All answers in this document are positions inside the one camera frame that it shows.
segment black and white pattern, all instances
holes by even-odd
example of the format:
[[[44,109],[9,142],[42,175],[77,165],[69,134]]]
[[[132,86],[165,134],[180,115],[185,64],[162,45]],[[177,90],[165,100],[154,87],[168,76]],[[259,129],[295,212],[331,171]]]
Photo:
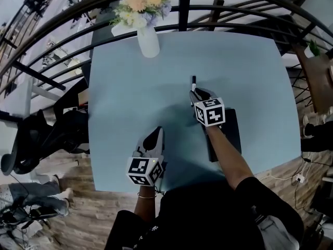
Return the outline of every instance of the black and white pattern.
[[[147,179],[145,177],[132,176],[132,175],[129,175],[129,176],[135,184],[149,185],[150,186],[149,182],[147,181]]]
[[[214,124],[223,121],[223,108],[217,107],[213,109],[207,109],[207,123]]]
[[[217,100],[217,99],[211,99],[211,100],[203,101],[202,103],[205,107],[217,106],[217,105],[221,104],[220,101]]]
[[[196,106],[197,116],[198,120],[204,124],[204,116],[203,116],[203,110]]]
[[[148,158],[133,158],[129,173],[145,174],[148,167]]]
[[[156,182],[158,179],[159,175],[162,173],[162,167],[161,165],[157,162],[152,171],[149,174],[149,177],[153,183]]]

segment black t-shirt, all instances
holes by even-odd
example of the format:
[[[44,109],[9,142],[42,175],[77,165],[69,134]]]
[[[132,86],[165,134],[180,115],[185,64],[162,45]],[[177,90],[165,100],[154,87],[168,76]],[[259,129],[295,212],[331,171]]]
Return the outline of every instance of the black t-shirt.
[[[165,194],[153,223],[120,211],[105,249],[265,249],[258,224],[267,216],[301,242],[299,215],[256,178],[235,191],[226,181],[182,187]]]

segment jeans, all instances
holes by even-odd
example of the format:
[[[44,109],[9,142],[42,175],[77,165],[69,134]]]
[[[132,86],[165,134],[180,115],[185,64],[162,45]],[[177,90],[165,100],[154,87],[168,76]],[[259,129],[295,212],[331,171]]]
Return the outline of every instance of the jeans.
[[[17,200],[19,197],[26,197],[23,202],[24,206],[39,205],[44,207],[50,207],[57,213],[66,215],[68,213],[67,204],[63,200],[59,200],[55,197],[49,197],[60,193],[60,188],[56,182],[49,181],[45,184],[39,184],[36,182],[31,183],[12,183],[9,184],[9,189],[13,200]],[[16,212],[16,219],[20,218],[20,215],[25,214],[21,211]]]
[[[307,124],[305,135],[312,135],[310,139],[301,139],[303,152],[321,152],[333,150],[333,121],[323,125]]]

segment potted plant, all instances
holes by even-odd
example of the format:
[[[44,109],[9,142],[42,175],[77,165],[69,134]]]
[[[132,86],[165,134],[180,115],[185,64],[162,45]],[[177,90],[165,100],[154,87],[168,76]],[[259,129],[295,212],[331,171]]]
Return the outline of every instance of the potted plant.
[[[111,24],[136,28],[143,55],[155,57],[160,52],[160,46],[154,26],[158,17],[165,18],[170,10],[170,0],[121,0],[114,10],[117,17]]]
[[[310,44],[304,50],[304,53],[307,58],[319,56],[321,54],[316,41],[313,41],[313,40],[310,41]]]

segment bracelet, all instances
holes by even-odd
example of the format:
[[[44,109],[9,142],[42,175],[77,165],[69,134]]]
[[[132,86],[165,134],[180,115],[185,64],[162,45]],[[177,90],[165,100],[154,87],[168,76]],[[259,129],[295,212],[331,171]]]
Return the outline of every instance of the bracelet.
[[[137,193],[137,196],[142,198],[142,199],[153,199],[153,198],[156,197],[156,195],[154,197],[143,197],[143,196],[139,195],[139,193]]]

